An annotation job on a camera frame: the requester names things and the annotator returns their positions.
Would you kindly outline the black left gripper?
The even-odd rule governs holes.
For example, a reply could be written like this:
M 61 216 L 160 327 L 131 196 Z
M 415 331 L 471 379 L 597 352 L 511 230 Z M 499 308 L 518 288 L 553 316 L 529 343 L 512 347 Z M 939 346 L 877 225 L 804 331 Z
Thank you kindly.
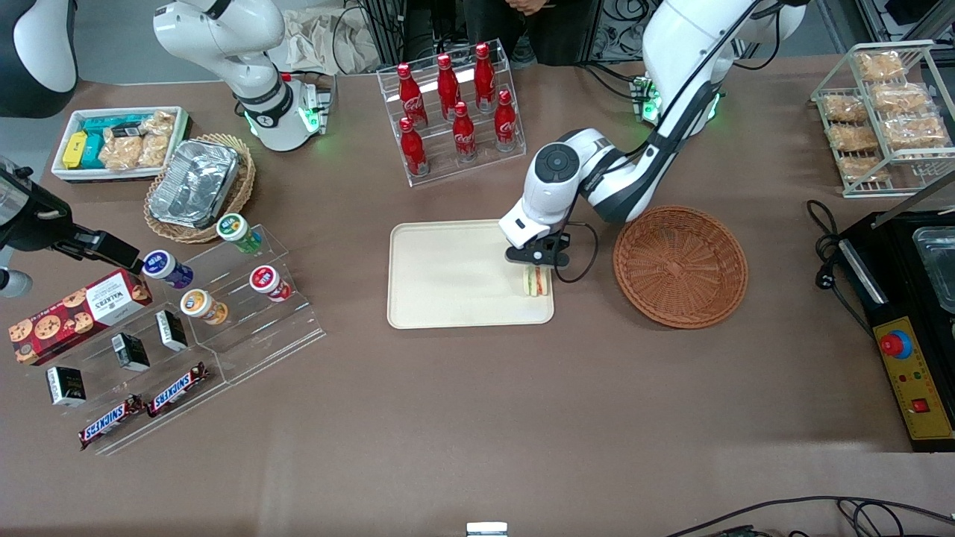
M 569 255 L 564 252 L 570 244 L 570 236 L 545 236 L 529 241 L 522 248 L 506 248 L 506 260 L 512 264 L 563 269 L 570 263 Z

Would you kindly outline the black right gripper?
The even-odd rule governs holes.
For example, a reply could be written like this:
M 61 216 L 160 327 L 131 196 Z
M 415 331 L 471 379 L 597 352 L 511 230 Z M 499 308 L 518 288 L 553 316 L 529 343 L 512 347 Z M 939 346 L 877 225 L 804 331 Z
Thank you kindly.
M 140 273 L 140 250 L 110 234 L 74 222 L 72 208 L 31 179 L 27 167 L 2 166 L 2 247 L 58 251 L 74 259 L 99 259 Z

